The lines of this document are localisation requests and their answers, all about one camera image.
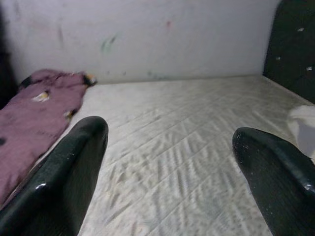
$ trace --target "white wall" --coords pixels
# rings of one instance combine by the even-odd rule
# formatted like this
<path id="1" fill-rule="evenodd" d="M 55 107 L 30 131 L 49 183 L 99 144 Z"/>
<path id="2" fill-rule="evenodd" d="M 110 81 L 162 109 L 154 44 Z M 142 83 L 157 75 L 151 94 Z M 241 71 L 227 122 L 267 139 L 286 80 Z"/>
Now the white wall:
<path id="1" fill-rule="evenodd" d="M 103 82 L 260 74 L 279 0 L 1 0 L 16 76 Z"/>

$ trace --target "black bed frame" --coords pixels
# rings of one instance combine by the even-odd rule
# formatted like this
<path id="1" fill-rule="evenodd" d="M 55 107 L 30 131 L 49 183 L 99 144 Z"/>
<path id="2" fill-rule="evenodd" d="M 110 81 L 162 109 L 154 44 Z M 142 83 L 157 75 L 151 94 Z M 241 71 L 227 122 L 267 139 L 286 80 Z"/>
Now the black bed frame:
<path id="1" fill-rule="evenodd" d="M 314 0 L 283 0 L 279 4 L 264 76 L 315 103 Z"/>

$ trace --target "purple fabric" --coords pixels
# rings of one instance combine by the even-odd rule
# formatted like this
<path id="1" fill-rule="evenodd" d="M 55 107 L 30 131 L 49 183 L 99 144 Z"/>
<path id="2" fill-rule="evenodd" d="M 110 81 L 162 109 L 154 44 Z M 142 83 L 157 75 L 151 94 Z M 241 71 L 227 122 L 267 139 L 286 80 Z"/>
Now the purple fabric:
<path id="1" fill-rule="evenodd" d="M 40 70 L 0 110 L 0 205 L 66 129 L 64 114 L 79 110 L 85 90 L 83 74 Z M 45 91 L 48 100 L 33 100 Z"/>

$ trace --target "white cloth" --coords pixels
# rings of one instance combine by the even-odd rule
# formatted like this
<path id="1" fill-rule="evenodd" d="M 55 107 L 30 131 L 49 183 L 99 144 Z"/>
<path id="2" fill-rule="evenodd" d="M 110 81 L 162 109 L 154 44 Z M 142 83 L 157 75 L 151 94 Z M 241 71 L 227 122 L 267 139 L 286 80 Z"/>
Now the white cloth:
<path id="1" fill-rule="evenodd" d="M 288 116 L 288 126 L 298 148 L 315 162 L 315 106 L 300 106 Z"/>

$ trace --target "mattress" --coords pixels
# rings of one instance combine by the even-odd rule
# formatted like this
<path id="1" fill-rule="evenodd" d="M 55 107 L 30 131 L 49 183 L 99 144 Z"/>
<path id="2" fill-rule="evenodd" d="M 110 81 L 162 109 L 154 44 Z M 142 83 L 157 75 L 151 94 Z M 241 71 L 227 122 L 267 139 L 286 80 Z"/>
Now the mattress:
<path id="1" fill-rule="evenodd" d="M 288 112 L 308 104 L 260 76 L 88 89 L 67 130 L 101 116 L 109 143 L 79 235 L 271 235 L 232 135 L 247 126 L 294 143 Z"/>

